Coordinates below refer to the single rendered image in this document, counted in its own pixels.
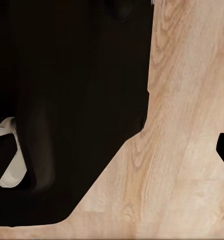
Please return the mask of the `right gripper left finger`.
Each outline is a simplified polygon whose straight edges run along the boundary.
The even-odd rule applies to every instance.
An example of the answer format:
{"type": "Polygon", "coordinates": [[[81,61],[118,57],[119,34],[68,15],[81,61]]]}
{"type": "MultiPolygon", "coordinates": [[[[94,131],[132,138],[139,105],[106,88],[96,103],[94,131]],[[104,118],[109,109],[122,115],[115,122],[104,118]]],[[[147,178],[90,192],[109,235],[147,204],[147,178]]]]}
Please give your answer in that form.
{"type": "Polygon", "coordinates": [[[0,136],[0,179],[17,153],[17,144],[13,133],[0,136]]]}

